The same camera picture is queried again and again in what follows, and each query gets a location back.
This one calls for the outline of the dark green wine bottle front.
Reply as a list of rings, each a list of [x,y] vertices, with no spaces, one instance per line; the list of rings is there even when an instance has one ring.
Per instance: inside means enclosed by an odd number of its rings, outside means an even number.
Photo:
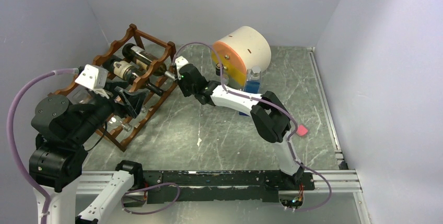
[[[144,75],[144,72],[138,70],[135,66],[117,56],[112,56],[109,58],[103,63],[102,67],[108,70],[110,73],[114,73],[122,80],[127,81],[130,85],[134,83],[136,78]],[[164,94],[164,91],[158,86],[154,85],[149,79],[141,86],[141,88],[146,88],[158,96],[162,96]]]

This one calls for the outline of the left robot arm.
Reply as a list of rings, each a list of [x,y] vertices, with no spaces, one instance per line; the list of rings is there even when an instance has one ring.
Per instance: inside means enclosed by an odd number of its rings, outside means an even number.
[[[109,98],[93,95],[88,104],[73,104],[64,95],[50,95],[35,109],[31,125],[38,135],[29,174],[38,185],[40,223],[105,223],[126,192],[145,185],[142,165],[121,161],[94,201],[80,213],[75,211],[88,155],[84,143],[112,115],[138,116],[149,93],[147,89],[125,90],[121,81],[110,81],[105,87],[111,90]]]

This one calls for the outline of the blue bottle with silver cap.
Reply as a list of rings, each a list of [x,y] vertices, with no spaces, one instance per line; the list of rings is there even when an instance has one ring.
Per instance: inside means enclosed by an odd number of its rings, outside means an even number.
[[[259,93],[261,85],[261,68],[259,66],[253,66],[247,70],[246,82],[243,87],[244,92]]]

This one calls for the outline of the clear bottle with black cap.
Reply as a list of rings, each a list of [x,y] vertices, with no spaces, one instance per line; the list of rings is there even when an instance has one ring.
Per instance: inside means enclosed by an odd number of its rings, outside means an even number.
[[[229,84],[229,76],[223,64],[217,63],[215,67],[216,75],[221,78],[221,83],[227,86]]]

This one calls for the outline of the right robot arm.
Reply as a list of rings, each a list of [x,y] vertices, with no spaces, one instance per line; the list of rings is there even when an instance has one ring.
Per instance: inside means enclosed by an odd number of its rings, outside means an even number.
[[[250,116],[258,134],[271,143],[278,158],[282,184],[289,190],[302,182],[304,167],[290,138],[297,127],[275,93],[247,93],[227,88],[220,81],[206,80],[193,64],[177,65],[178,85],[185,97],[194,96],[202,105],[233,109]]]

